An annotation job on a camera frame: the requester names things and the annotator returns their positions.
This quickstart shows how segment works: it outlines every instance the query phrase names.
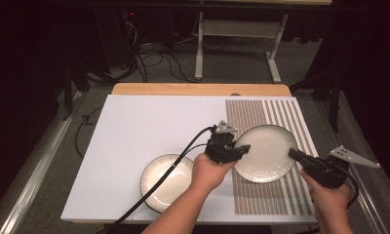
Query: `plate rim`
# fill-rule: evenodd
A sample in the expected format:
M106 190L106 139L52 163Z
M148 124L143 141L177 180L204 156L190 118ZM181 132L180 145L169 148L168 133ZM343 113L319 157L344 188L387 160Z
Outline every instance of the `plate rim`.
M284 127L282 127L282 126L280 126L280 125L275 125L275 124L262 124L262 125L254 126L254 127L250 128L250 129L246 130L245 132L243 132L243 133L237 138L237 142L238 142L238 140L239 140L244 134L246 134L247 132L249 132L249 131L251 131L251 130L253 130L253 129L256 129L256 128L261 128L261 127L277 127L278 129L284 130L284 132L287 132L287 133L290 134L290 136L292 136L292 139L293 139L293 142L294 142L295 149L298 149L297 140L296 140L295 136L292 134L292 132L290 132L289 130L287 130L286 128L284 128ZM292 167L293 167L294 164L295 164L295 161L294 161L294 160L292 160L292 161L293 161L292 166L287 170L287 172L286 172L285 174L283 174L283 175L281 175L281 176L279 176L279 177L277 177L277 178L270 179L270 180L265 180L265 181L260 181L260 180L257 180L257 179L256 179L256 180L251 180L251 179L249 179L249 178L246 178L246 177L243 176L243 175L239 172L239 170L237 169L237 165L238 165L238 164L235 165L234 169L235 169L235 171L237 172L238 175L240 175L242 178L244 178L244 179L246 179L246 180L248 180L248 181L256 182L256 183L266 183L266 182L275 181L275 180L280 179L281 177L285 176L285 175L292 169Z
M146 165L145 169L143 170L142 174L140 175L140 182L139 182L140 197L143 197L143 193L142 193L142 180L143 180L143 175L145 174L145 172L148 170L148 168L150 167L151 164L153 164L154 162L160 160L161 158L168 157L168 156L174 157L174 159L173 159L172 162L171 162L171 165L172 165L173 162L179 157L179 154L173 154L173 153L172 153L172 154L164 154L164 155L161 155L161 156L159 156L159 157L153 159L152 161L150 161L150 163L148 163L148 164ZM190 162L191 165L193 166L193 163L194 163L194 162L193 162L190 158L188 158L188 157L183 157L183 158L181 159L181 161L179 162L179 164L180 164L183 160L187 160L187 162ZM146 202L147 199L144 200L144 203L146 204L146 206L147 206L150 210L152 210L152 211L154 211L154 212L156 212L156 213L161 214L161 213L162 213L161 211L156 210L155 208L151 207L151 206Z

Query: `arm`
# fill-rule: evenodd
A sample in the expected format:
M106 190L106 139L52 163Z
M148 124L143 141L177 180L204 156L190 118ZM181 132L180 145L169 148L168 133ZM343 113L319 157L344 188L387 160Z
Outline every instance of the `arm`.
M235 164L217 164L206 154L200 154L194 161L188 189L142 233L190 234L208 195L222 183L225 174Z
M320 233L352 234L347 220L349 188L345 184L337 189L325 188L303 170L301 176L311 187L310 196L314 202L315 217L320 223Z

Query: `human hand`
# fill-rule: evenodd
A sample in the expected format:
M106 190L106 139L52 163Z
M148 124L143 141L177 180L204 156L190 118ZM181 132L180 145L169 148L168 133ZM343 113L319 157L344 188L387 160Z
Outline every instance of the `human hand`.
M192 181L190 187L210 193L222 183L226 173L232 169L237 162L218 164L211 160L205 153L198 155L192 168Z
M349 188L345 184L336 189L326 188L304 170L301 170L300 173L311 187L310 196L313 199L315 217L320 222L320 226L326 227L327 229L332 228L332 225L335 225L335 227L349 227L347 221Z

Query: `metal stand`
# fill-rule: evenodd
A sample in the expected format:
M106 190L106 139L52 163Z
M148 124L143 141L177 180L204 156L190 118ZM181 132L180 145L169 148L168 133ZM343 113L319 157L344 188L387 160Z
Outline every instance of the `metal stand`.
M68 62L64 68L64 115L62 120L66 121L73 110L73 96L72 96L72 86L71 83L74 83L78 91L88 91L90 89L90 84L86 79L86 73L79 70L79 67L75 66L75 62Z
M288 17L289 15L283 15L280 22L215 20L204 19L204 13L200 12L195 79L198 81L202 80L204 66L204 52L202 47L204 42L204 35L239 36L274 39L271 52L266 52L265 54L273 82L281 83L280 74L278 73L274 58L280 45L281 37L283 36Z

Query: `black device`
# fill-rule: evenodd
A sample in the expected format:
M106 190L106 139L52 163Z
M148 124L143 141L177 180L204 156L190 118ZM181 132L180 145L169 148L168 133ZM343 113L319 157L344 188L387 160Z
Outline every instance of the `black device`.
M291 148L289 156L300 163L303 170L324 187L338 188L347 179L348 174L345 171L348 170L349 163L331 155L327 159L316 158Z
M365 159L342 145L330 151L326 159L313 157L294 149L290 149L289 156L300 163L303 170L311 177L327 188L338 188L344 183L349 177L347 173L349 163L380 168L378 163Z
M219 122L215 130L212 131L211 138L208 140L205 153L216 163L229 163L240 160L243 155L250 151L250 145L242 145L235 148L236 141L232 133L237 132L224 121Z

